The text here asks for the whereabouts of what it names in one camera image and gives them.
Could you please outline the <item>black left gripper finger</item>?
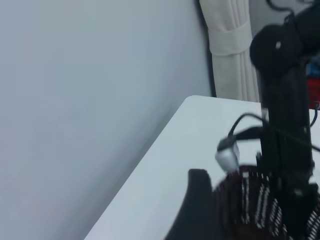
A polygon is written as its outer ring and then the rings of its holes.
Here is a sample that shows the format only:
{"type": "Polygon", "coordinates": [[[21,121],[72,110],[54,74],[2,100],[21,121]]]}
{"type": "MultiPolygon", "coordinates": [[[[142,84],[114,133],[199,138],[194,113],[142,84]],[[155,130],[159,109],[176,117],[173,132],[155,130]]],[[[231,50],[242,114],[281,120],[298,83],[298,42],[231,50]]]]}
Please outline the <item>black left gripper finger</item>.
{"type": "Polygon", "coordinates": [[[222,240],[210,176],[204,169],[190,169],[180,210],[166,240],[222,240]]]}

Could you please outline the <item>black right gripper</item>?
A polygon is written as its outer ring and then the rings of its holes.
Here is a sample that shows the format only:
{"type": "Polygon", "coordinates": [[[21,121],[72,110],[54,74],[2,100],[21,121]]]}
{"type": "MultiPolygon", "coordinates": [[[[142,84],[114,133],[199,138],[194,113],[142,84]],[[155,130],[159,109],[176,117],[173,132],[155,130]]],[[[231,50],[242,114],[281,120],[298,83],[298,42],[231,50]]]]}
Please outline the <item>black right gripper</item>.
{"type": "Polygon", "coordinates": [[[308,125],[297,129],[262,127],[258,167],[276,177],[277,198],[286,225],[306,225],[316,206],[317,185],[310,183],[315,162],[308,125]]]}

